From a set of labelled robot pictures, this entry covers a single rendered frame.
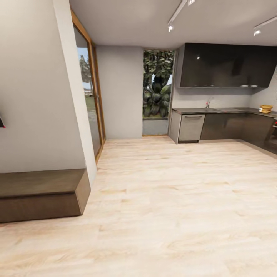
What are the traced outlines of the popcorn bag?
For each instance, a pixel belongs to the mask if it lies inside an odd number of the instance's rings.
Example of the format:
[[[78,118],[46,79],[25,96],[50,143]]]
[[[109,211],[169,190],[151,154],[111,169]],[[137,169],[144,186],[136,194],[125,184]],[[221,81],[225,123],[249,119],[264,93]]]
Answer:
[[[271,109],[273,108],[273,106],[271,105],[260,105],[260,109],[259,112],[260,113],[270,113]]]

